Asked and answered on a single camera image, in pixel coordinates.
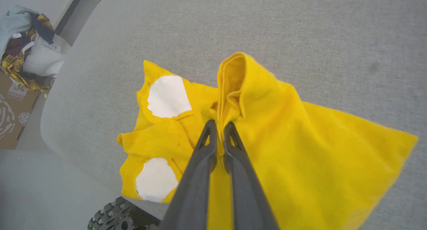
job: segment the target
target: folded yellow fabric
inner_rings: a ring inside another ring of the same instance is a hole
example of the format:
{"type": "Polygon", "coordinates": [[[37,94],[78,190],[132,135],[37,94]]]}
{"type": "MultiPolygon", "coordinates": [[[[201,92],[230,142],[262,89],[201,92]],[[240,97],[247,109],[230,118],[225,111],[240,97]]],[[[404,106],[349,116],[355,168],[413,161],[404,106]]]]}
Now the folded yellow fabric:
{"type": "Polygon", "coordinates": [[[218,89],[144,62],[135,130],[117,138],[128,159],[123,195],[169,202],[209,119],[218,127],[208,228],[231,229],[223,129],[233,121],[282,229],[357,229],[397,179],[417,136],[300,100],[249,55],[218,72],[218,89]]]}

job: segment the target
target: light blue garment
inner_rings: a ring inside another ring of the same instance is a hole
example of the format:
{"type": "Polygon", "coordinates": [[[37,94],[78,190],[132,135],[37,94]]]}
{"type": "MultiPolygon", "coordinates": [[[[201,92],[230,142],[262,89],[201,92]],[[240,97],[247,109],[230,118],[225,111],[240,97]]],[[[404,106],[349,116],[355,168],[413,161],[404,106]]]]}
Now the light blue garment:
{"type": "Polygon", "coordinates": [[[0,17],[0,56],[3,56],[7,44],[14,33],[27,31],[31,27],[30,13],[38,14],[29,8],[13,6],[6,16],[0,17]]]}

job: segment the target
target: plaid fabric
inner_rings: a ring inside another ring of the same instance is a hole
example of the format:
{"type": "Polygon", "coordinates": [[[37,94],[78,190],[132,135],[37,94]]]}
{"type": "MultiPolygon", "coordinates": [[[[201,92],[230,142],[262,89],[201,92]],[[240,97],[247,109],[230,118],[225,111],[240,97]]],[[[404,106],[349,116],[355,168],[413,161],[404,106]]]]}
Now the plaid fabric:
{"type": "MultiPolygon", "coordinates": [[[[40,14],[37,18],[43,26],[46,26],[53,30],[52,25],[49,22],[49,19],[44,15],[40,14]]],[[[34,41],[37,37],[37,31],[35,28],[31,27],[27,33],[31,41],[34,41]]],[[[2,58],[1,68],[6,75],[20,83],[22,86],[27,87],[30,90],[47,92],[52,87],[53,81],[39,81],[44,77],[39,77],[34,74],[28,74],[22,72],[22,66],[25,58],[30,54],[31,49],[25,51],[25,54],[20,52],[17,56],[12,56],[9,54],[4,54],[2,58]]]]}

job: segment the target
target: white wall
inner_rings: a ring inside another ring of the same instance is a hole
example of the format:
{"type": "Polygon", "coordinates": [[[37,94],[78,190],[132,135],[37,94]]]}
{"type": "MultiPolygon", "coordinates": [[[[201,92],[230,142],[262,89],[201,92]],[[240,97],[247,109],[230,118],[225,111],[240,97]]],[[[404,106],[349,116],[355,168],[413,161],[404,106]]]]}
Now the white wall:
{"type": "Polygon", "coordinates": [[[55,28],[73,0],[0,0],[0,14],[4,15],[14,4],[43,13],[55,28]]]}

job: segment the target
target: gray sofa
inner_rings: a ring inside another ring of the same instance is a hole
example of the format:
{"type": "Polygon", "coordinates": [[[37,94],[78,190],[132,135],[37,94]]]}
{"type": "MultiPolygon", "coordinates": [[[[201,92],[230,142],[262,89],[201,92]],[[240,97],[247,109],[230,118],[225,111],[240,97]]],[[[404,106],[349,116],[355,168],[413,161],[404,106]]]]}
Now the gray sofa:
{"type": "MultiPolygon", "coordinates": [[[[102,0],[47,98],[47,145],[120,194],[147,59],[216,87],[244,51],[304,101],[420,136],[362,229],[427,227],[426,0],[102,0]]],[[[161,218],[167,206],[133,200],[161,218]]]]}

